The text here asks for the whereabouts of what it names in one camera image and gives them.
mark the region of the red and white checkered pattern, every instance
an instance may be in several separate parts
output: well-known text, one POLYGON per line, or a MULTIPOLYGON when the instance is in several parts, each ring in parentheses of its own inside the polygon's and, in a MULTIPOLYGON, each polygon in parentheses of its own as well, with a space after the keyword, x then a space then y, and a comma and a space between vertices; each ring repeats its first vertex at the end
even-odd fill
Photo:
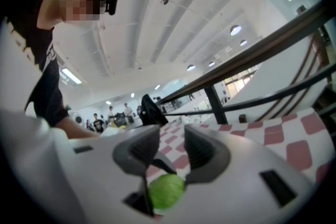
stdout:
MULTIPOLYGON (((326 127, 313 109, 282 118, 233 125, 194 125, 249 138, 285 159, 312 182, 320 182, 334 158, 335 150, 326 127)), ((160 148, 174 164, 177 174, 185 177, 189 160, 184 150, 183 124, 168 123, 160 130, 160 148)), ((154 166, 147 171, 148 182, 165 172, 154 166)))

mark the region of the black t-shirt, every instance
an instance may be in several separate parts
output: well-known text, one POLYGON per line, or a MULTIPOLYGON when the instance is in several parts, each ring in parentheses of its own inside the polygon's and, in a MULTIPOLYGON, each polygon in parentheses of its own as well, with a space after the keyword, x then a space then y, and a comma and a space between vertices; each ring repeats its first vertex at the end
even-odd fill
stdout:
POLYGON ((95 120, 93 122, 93 124, 95 126, 94 128, 96 128, 96 130, 97 130, 98 133, 102 133, 104 131, 104 129, 103 129, 104 121, 102 121, 102 120, 95 120))
POLYGON ((27 102, 34 102, 37 116, 55 126, 68 116, 58 88, 59 69, 52 46, 53 29, 37 28, 37 17, 43 0, 13 0, 5 11, 6 22, 16 43, 27 58, 43 72, 27 102))

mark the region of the metal railing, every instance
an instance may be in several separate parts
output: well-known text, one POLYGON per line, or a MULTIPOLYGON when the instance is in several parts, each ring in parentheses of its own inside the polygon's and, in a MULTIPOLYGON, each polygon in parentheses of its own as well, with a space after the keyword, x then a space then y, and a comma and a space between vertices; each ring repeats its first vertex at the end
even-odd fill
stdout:
MULTIPOLYGON (((334 14, 330 11, 330 9, 327 8, 327 1, 320 1, 319 3, 312 6, 309 10, 294 18, 292 21, 282 26, 277 31, 273 32, 271 35, 262 39, 255 45, 238 54, 236 57, 228 60, 227 62, 213 69, 209 73, 203 75, 202 77, 196 79, 185 87, 163 98, 162 100, 157 102, 157 105, 171 102, 177 98, 204 89, 212 107, 211 110, 170 114, 167 113, 165 115, 200 115, 214 113, 218 124, 227 124, 225 112, 250 108, 252 106, 280 100, 289 95, 296 94, 301 90, 308 89, 313 84, 334 73, 336 71, 336 63, 331 63, 320 69, 314 75, 309 76, 300 82, 292 84, 266 97, 255 98, 246 102, 241 102, 233 105, 221 105, 221 102, 214 88, 214 84, 223 81, 226 78, 234 76, 235 74, 242 72, 261 62, 264 62, 267 59, 270 59, 271 57, 277 55, 278 53, 288 49, 298 41, 302 40, 309 34, 316 31, 320 26, 329 21, 333 16, 334 14)), ((330 113, 332 111, 334 111, 334 109, 326 110, 324 114, 327 112, 330 113)))

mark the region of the person's arm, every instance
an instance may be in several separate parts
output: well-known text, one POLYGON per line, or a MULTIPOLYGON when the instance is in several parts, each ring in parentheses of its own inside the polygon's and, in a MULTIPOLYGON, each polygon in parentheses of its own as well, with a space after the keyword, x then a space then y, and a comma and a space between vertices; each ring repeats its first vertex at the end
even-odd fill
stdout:
POLYGON ((44 118, 51 127, 57 127, 67 133, 68 138, 88 138, 98 136, 69 118, 63 105, 62 94, 58 88, 59 72, 56 60, 49 63, 36 84, 30 101, 34 102, 37 116, 44 118))

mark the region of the white ceiling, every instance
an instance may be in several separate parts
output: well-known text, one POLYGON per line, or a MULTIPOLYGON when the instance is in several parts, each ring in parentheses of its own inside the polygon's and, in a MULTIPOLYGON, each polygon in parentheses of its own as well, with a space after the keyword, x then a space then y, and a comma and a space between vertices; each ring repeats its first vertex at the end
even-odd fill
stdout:
POLYGON ((263 0, 118 0, 115 15, 89 28, 55 28, 56 52, 83 81, 61 84, 61 91, 79 109, 188 76, 189 64, 203 66, 227 46, 236 54, 242 39, 255 42, 262 6, 263 0), (243 28, 235 37, 233 24, 243 28))

